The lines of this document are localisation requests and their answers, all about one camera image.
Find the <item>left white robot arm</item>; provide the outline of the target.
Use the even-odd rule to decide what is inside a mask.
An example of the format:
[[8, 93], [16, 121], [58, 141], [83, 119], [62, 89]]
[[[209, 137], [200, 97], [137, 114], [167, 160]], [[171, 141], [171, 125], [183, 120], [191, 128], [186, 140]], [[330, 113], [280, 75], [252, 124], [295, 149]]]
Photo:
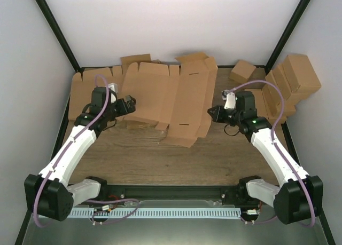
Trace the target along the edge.
[[83, 202], [104, 204], [108, 200], [106, 180], [89, 176], [74, 185], [70, 185], [69, 180], [85, 152], [108, 128], [108, 123], [135, 110], [136, 99], [118, 98], [114, 83], [94, 88], [90, 103], [76, 118], [59, 152], [38, 175], [30, 174], [24, 182], [27, 207], [38, 226], [41, 225], [39, 216], [63, 221], [73, 207]]

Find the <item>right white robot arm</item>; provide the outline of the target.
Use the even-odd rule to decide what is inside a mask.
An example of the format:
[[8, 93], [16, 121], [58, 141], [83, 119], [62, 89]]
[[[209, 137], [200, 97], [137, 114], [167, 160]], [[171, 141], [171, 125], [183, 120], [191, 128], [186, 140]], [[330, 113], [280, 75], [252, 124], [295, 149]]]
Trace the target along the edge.
[[208, 109], [213, 122], [238, 130], [261, 153], [272, 169], [278, 185], [258, 176], [241, 179], [237, 196], [244, 204], [257, 199], [274, 209], [283, 224], [315, 218], [322, 212], [323, 182], [298, 165], [277, 138], [272, 125], [259, 116], [251, 91], [225, 93], [225, 104]]

